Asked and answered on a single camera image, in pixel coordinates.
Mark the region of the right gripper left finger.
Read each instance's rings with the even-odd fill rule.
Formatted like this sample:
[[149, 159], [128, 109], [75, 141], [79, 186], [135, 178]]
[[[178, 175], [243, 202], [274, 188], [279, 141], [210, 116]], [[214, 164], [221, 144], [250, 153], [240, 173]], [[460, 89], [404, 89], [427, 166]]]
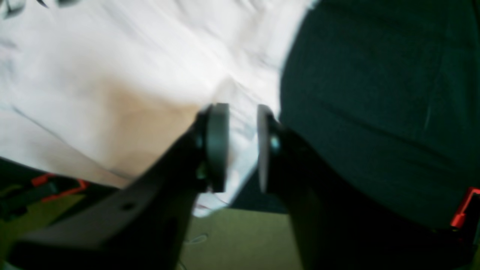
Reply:
[[173, 270], [192, 209], [223, 192], [229, 105], [200, 111], [192, 126], [136, 182], [68, 219], [17, 240], [19, 270]]

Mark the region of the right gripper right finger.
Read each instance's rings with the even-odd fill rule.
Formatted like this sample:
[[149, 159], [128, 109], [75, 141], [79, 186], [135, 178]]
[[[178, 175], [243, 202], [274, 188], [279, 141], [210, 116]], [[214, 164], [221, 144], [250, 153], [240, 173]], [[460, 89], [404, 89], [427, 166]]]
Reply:
[[479, 250], [479, 195], [463, 227], [429, 228], [345, 181], [297, 133], [257, 109], [259, 186], [286, 208], [306, 270], [456, 270]]

